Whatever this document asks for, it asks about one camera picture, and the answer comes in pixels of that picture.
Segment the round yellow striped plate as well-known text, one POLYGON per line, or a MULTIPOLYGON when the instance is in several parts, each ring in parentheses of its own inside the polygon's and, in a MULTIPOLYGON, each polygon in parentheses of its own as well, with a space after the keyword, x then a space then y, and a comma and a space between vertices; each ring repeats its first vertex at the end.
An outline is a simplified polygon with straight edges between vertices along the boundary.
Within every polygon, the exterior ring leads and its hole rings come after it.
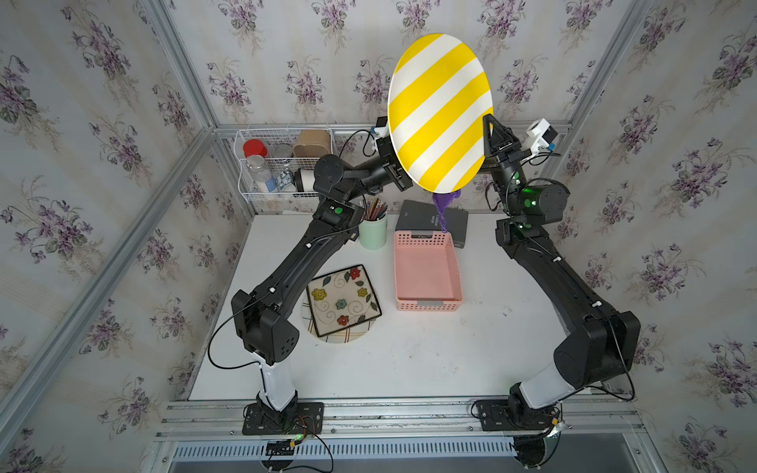
POLYGON ((470 183, 484 159, 483 118, 492 114, 483 65, 463 41, 431 34, 399 59, 388 90, 388 128, 410 179, 436 194, 470 183))

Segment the purple microfiber cloth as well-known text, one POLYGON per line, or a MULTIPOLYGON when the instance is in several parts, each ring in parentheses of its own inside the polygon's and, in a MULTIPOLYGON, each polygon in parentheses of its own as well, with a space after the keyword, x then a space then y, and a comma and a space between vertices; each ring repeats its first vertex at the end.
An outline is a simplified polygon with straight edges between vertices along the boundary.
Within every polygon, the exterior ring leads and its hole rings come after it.
POLYGON ((455 199, 461 196, 461 191, 456 190, 451 193, 434 193, 433 202, 436 207, 439 216, 439 223, 441 231, 447 233, 447 218, 446 211, 453 204, 455 199))

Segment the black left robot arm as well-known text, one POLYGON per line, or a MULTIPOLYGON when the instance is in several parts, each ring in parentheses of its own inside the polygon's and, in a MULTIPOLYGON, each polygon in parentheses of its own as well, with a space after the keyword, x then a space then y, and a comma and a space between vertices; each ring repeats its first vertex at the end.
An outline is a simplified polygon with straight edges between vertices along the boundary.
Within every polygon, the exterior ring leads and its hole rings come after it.
POLYGON ((376 195, 389 184, 404 191, 413 181, 396 156, 389 137, 376 140, 377 153, 353 167, 337 155, 324 155, 313 169, 313 191, 319 206, 297 246, 262 283, 232 297, 235 333, 258 363, 260 403, 276 413, 293 410, 298 394, 286 359, 294 351, 299 330, 289 321, 299 297, 323 264, 358 235, 367 207, 352 201, 376 195))

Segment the round plaid-striped white plate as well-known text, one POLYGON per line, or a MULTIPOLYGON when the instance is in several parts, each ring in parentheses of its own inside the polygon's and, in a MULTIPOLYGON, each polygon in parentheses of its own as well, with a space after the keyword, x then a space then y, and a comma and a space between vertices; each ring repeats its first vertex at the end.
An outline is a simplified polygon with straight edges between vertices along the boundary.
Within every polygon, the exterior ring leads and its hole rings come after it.
POLYGON ((329 335, 319 336, 317 335, 317 331, 315 331, 315 325, 313 324, 313 315, 311 314, 310 303, 307 300, 303 300, 303 303, 302 303, 301 320, 303 323, 303 327, 307 329, 307 332, 309 332, 311 336, 319 339, 320 341, 323 341, 324 343, 330 343, 330 344, 346 344, 349 342, 353 342, 361 338, 362 336, 366 335, 373 328, 375 324, 374 320, 370 320, 360 325, 354 325, 354 326, 345 328, 344 330, 340 330, 329 335))

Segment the square floral black-rimmed plate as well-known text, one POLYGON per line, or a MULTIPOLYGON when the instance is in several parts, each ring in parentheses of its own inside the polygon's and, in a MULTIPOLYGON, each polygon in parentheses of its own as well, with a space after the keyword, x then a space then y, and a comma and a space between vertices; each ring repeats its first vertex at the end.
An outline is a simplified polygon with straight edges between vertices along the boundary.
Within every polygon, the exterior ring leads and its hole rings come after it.
POLYGON ((382 316, 366 267, 358 264, 319 276, 307 285, 317 335, 325 336, 382 316))

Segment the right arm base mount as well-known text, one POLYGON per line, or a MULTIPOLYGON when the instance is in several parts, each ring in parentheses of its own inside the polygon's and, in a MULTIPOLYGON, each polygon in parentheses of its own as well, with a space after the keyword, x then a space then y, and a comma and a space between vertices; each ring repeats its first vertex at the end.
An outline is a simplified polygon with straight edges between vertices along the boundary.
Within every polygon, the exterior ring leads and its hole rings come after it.
POLYGON ((549 433, 560 419, 557 406, 532 409, 520 398, 475 400, 470 413, 484 432, 549 433))

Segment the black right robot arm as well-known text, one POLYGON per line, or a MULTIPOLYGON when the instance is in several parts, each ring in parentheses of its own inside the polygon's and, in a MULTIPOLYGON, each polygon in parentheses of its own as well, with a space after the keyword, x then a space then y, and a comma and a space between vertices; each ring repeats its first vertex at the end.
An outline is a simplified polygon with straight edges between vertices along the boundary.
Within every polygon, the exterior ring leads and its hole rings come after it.
POLYGON ((497 244, 536 281, 567 332, 549 364, 515 384, 508 406, 517 416, 542 413, 600 382, 629 376, 641 323, 631 311, 617 311, 573 269, 546 230, 562 221, 570 191, 555 179, 527 179, 524 164, 551 154, 557 136, 544 119, 520 141, 493 114, 483 118, 484 169, 490 173, 505 212, 496 224, 497 244))

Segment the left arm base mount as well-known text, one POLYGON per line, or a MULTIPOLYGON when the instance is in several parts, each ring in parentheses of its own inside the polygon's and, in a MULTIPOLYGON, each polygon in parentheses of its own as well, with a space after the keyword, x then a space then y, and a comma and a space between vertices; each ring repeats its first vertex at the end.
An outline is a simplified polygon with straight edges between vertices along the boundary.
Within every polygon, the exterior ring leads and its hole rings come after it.
POLYGON ((294 399, 283 411, 276 411, 261 399, 244 408, 245 436, 321 434, 324 404, 294 399))

